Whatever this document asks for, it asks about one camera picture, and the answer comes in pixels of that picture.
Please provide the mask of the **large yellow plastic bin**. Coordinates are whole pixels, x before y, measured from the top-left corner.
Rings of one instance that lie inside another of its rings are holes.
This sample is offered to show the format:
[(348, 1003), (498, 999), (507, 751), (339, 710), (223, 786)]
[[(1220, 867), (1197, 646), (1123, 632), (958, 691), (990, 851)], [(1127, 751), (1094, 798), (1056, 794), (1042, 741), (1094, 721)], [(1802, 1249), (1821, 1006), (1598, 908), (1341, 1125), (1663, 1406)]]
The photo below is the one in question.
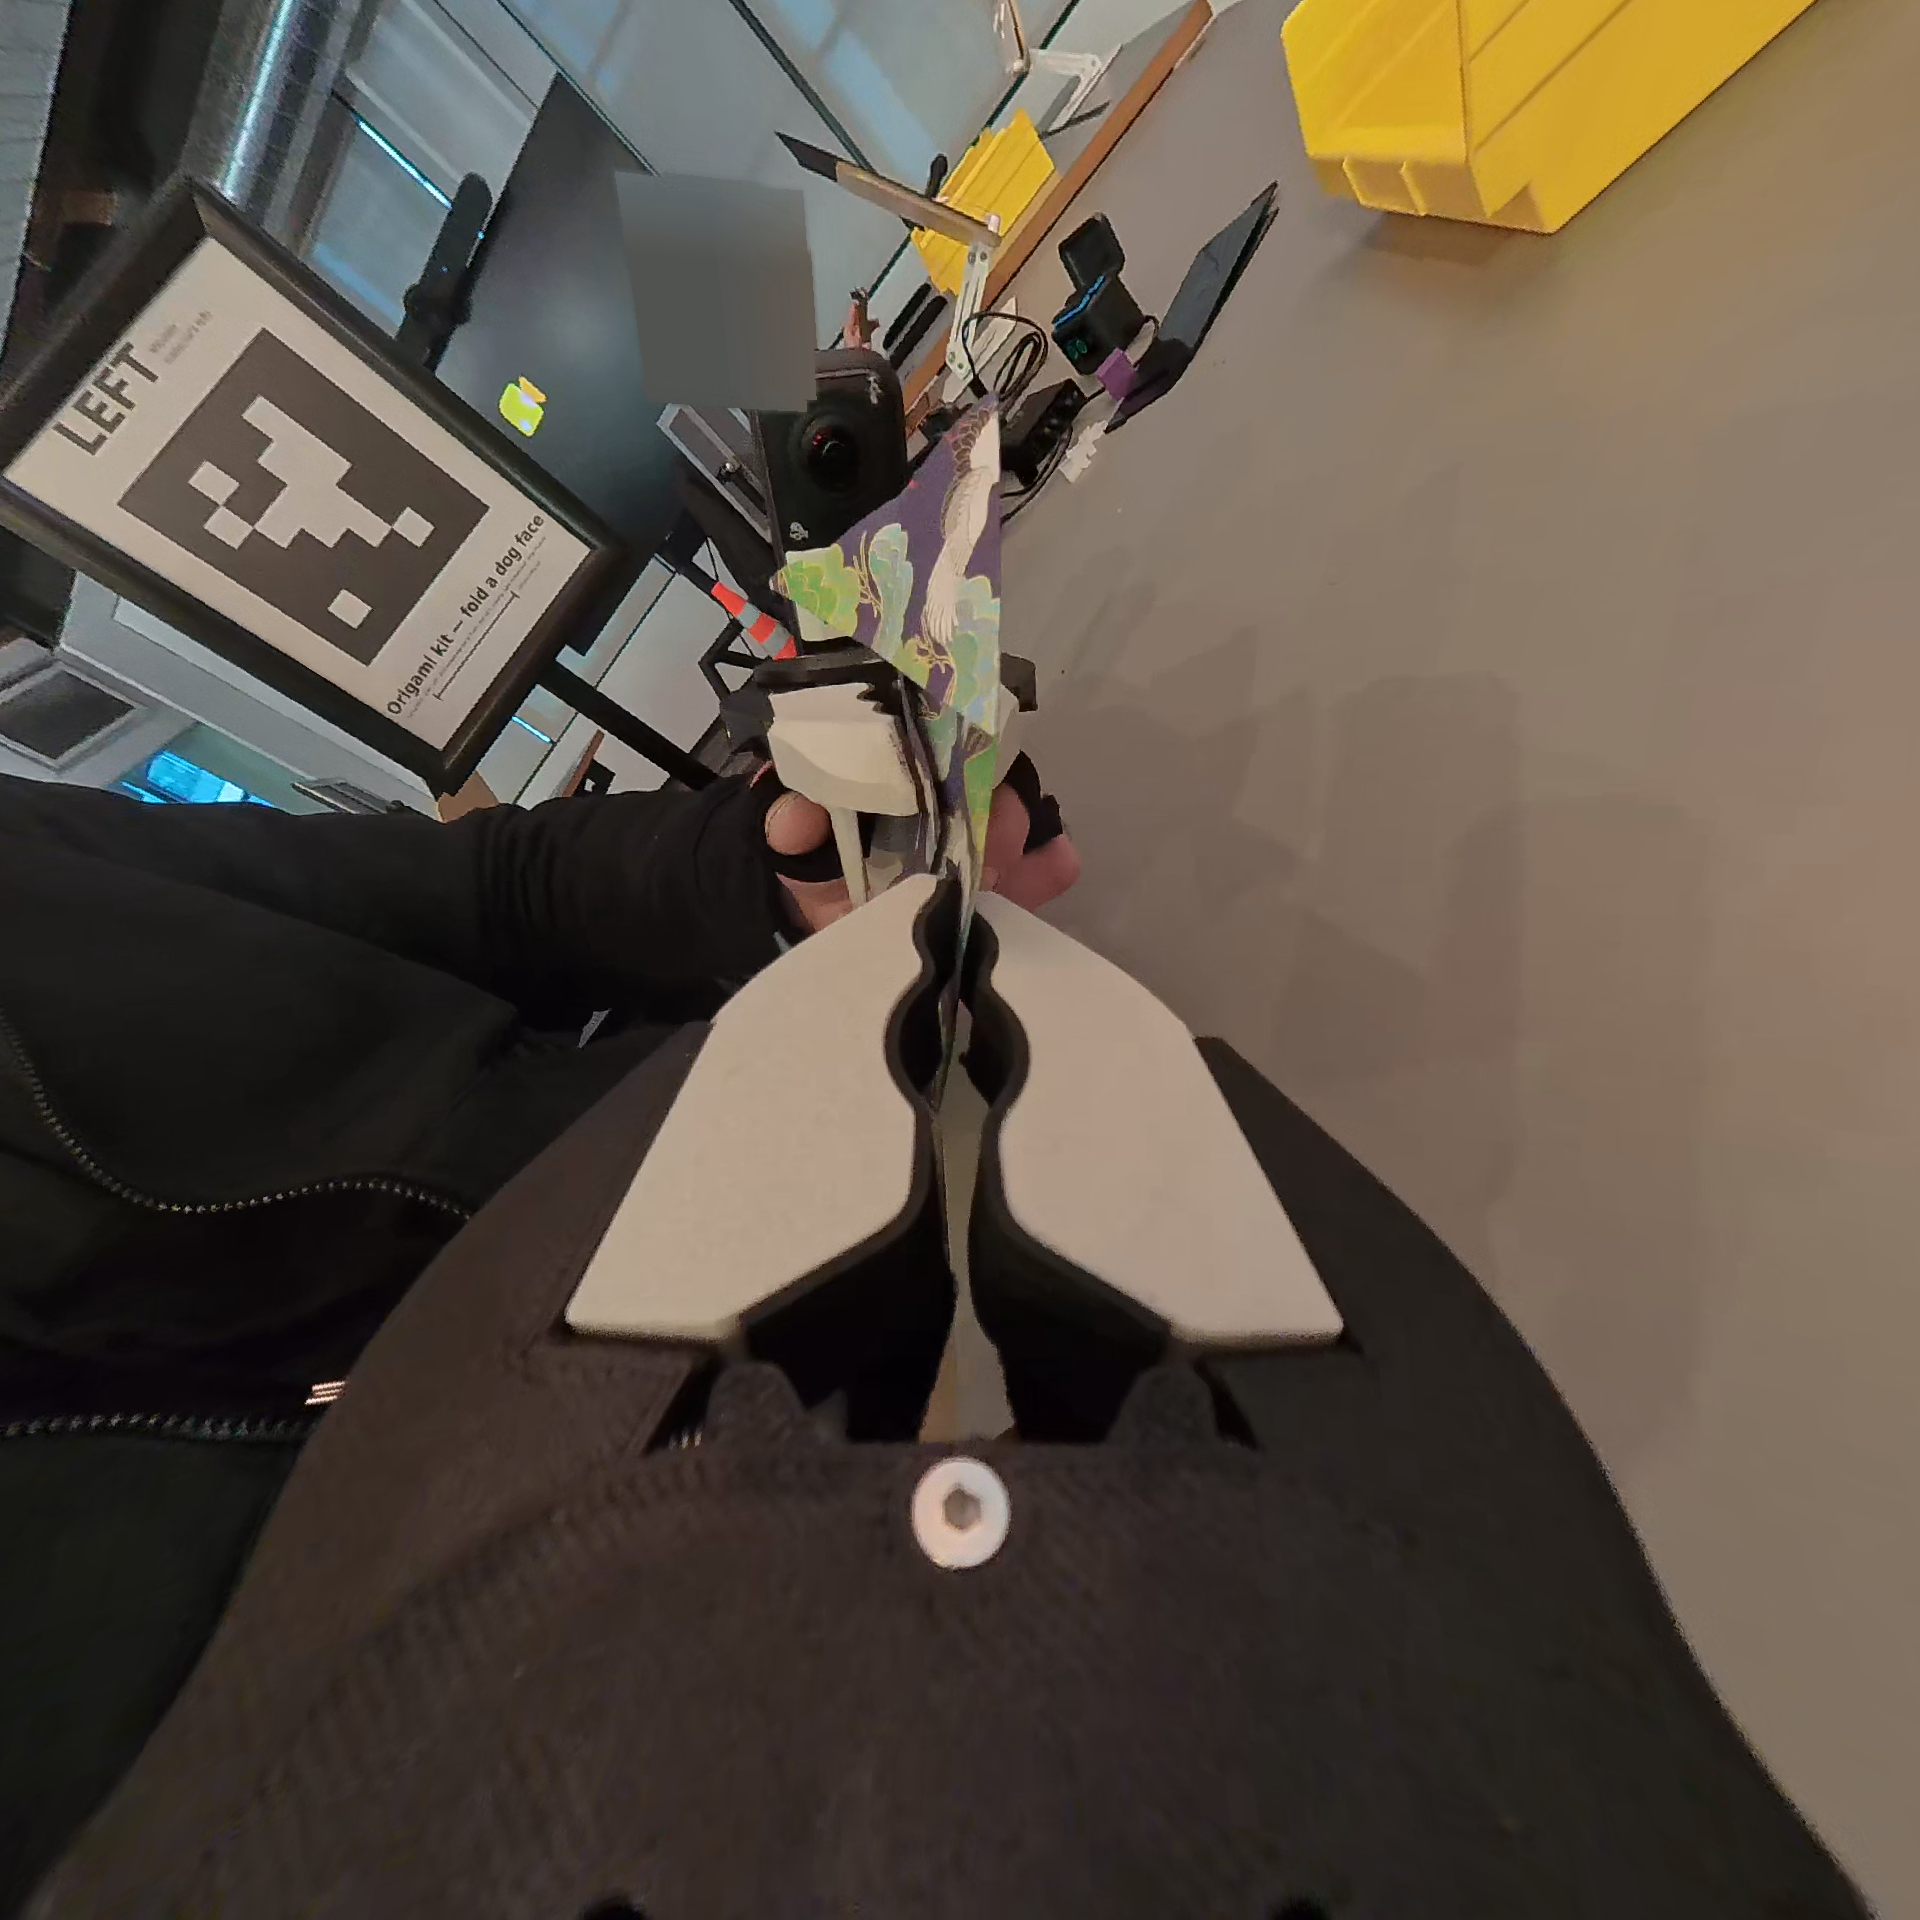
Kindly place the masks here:
[(1297, 3), (1313, 178), (1369, 210), (1555, 236), (1806, 3)]

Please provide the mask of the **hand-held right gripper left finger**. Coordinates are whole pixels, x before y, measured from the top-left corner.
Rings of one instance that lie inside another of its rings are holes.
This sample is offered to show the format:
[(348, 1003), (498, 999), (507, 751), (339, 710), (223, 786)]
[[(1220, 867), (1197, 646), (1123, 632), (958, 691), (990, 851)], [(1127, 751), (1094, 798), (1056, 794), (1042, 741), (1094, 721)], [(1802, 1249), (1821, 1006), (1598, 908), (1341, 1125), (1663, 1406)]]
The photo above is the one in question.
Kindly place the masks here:
[(901, 879), (716, 1016), (568, 1308), (572, 1334), (768, 1362), (914, 1441), (949, 1350), (936, 1099), (962, 888)]

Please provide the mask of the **black monitor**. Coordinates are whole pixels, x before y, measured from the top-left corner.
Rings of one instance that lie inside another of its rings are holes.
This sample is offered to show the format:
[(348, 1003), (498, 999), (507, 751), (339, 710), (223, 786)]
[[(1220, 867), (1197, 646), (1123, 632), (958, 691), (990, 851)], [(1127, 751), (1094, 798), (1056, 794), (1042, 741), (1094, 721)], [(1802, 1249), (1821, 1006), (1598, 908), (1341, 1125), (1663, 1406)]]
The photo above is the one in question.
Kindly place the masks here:
[(440, 381), (630, 563), (691, 516), (765, 583), (772, 539), (737, 490), (694, 473), (662, 414), (806, 404), (813, 322), (802, 190), (651, 175), (554, 77), (492, 201)]

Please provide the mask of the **black power strip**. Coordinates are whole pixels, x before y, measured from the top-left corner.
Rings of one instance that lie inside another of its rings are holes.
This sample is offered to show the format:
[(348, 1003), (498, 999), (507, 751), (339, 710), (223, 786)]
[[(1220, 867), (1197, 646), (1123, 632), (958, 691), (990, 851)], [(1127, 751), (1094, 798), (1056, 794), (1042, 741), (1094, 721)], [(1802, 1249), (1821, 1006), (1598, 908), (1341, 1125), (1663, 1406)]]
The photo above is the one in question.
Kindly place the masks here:
[(1025, 392), (1022, 403), (1003, 414), (998, 465), (1022, 494), (1036, 490), (1050, 473), (1086, 404), (1088, 390), (1064, 379)]

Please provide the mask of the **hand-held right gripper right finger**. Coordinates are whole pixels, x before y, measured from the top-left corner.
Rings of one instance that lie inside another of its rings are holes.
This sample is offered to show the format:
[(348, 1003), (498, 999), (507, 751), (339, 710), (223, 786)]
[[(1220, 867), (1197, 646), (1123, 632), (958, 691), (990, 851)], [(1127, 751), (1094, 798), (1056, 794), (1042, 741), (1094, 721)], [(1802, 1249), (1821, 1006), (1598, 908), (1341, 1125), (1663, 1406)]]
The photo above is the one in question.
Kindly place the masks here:
[(988, 1110), (970, 1288), (1022, 1437), (1106, 1437), (1161, 1362), (1341, 1342), (1220, 1080), (1155, 993), (1025, 908), (982, 908), (962, 1003)]

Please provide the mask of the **black zip jacket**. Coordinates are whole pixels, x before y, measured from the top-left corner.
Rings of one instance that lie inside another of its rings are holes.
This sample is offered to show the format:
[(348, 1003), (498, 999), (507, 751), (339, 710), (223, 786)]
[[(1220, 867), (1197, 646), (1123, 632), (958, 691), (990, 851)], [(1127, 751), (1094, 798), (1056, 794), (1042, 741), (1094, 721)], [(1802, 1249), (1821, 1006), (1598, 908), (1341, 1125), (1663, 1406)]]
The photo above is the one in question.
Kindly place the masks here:
[(2, 1915), (201, 1658), (434, 1256), (703, 989), (359, 947), (2, 958)]

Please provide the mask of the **small yellow plastic bin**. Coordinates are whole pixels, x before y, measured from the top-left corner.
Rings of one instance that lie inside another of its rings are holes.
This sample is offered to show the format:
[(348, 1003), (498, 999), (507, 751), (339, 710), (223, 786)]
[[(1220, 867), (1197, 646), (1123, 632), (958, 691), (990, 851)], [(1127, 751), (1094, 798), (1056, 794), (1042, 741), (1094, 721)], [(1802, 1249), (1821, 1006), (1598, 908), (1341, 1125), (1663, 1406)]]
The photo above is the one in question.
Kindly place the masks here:
[[(995, 217), (998, 231), (1008, 236), (1028, 206), (1045, 198), (1053, 178), (1056, 161), (1033, 115), (1018, 110), (998, 132), (982, 132), (936, 198), (982, 222)], [(914, 225), (911, 236), (930, 282), (946, 297), (958, 297), (970, 246), (923, 225)]]

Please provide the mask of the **person's left hand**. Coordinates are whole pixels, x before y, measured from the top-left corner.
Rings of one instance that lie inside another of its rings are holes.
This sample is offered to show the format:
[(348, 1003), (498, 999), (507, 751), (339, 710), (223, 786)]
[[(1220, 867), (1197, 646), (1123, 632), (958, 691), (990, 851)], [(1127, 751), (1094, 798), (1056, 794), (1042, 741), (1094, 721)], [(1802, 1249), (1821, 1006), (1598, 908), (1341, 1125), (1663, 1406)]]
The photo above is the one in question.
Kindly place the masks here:
[[(763, 761), (753, 775), (765, 798), (765, 847), (803, 933), (835, 923), (853, 908), (851, 880), (837, 860), (828, 812), (788, 793)], [(995, 782), (983, 839), (982, 894), (1014, 899), (1039, 911), (1081, 879), (1081, 856), (1069, 839), (1056, 798), (1042, 786), (1036, 761), (1022, 751)]]

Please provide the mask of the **silver desk lamp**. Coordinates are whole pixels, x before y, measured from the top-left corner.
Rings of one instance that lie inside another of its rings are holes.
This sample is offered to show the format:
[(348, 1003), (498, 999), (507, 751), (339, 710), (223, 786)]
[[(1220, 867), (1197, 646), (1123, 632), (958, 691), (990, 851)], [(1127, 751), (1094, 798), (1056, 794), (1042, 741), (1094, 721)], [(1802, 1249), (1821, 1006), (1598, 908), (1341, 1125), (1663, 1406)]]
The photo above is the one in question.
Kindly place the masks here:
[(973, 362), (973, 326), (988, 306), (988, 276), (993, 254), (1003, 244), (995, 217), (988, 217), (982, 222), (979, 217), (970, 217), (939, 198), (918, 195), (914, 190), (906, 190), (901, 183), (881, 178), (855, 165), (853, 159), (835, 154), (782, 132), (778, 137), (806, 175), (832, 180), (859, 201), (876, 203), (881, 210), (898, 217), (911, 228), (930, 228), (965, 246), (962, 281), (950, 306), (946, 365), (949, 379), (965, 381), (975, 392), (983, 392), (983, 379), (975, 372)]

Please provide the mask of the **metal duct pipe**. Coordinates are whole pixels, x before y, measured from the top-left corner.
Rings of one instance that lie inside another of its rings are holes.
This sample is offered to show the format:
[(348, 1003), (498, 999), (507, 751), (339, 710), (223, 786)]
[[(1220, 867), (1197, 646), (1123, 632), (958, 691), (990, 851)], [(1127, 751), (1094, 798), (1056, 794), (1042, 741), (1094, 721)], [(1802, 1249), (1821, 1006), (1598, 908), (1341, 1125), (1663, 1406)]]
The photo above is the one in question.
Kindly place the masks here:
[(339, 83), (377, 3), (223, 3), (180, 170), (295, 244), (340, 146)]

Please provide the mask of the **black tablet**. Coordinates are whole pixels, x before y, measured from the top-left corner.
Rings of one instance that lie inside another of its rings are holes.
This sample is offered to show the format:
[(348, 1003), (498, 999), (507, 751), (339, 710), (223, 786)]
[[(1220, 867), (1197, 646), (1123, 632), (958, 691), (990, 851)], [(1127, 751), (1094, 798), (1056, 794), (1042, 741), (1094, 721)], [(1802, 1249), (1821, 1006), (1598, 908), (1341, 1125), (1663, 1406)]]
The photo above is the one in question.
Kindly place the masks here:
[(1146, 407), (1161, 400), (1187, 372), (1214, 321), (1232, 298), (1237, 276), (1257, 250), (1269, 225), (1278, 212), (1280, 185), (1269, 183), (1242, 212), (1203, 242), (1202, 254), (1187, 266), (1173, 301), (1168, 306), (1150, 353), (1141, 361), (1141, 372), (1127, 404)]

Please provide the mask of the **person's left forearm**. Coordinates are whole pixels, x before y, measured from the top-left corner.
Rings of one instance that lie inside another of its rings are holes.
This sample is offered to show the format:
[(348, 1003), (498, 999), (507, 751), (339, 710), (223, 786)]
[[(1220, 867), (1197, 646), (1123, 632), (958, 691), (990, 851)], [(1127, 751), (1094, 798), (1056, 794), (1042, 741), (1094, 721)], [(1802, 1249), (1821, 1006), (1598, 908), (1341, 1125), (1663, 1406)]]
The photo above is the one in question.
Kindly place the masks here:
[(142, 804), (2, 780), (2, 852), (92, 860), (365, 943), (515, 1003), (707, 1016), (792, 925), (765, 836), (778, 780), (492, 804), (436, 823)]

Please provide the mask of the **patterned purple origami paper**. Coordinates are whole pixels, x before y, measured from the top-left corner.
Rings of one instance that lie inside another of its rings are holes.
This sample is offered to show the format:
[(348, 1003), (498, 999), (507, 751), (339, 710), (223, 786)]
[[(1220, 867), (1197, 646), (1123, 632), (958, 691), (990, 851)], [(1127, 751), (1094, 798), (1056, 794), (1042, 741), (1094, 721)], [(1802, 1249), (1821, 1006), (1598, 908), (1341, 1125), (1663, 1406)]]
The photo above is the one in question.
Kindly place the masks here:
[(794, 685), (874, 682), (906, 721), (920, 816), (828, 812), (853, 904), (930, 879), (958, 930), (932, 958), (965, 958), (990, 827), (1003, 657), (998, 397), (949, 426), (901, 494), (841, 539), (786, 557), (781, 589), (799, 611)]

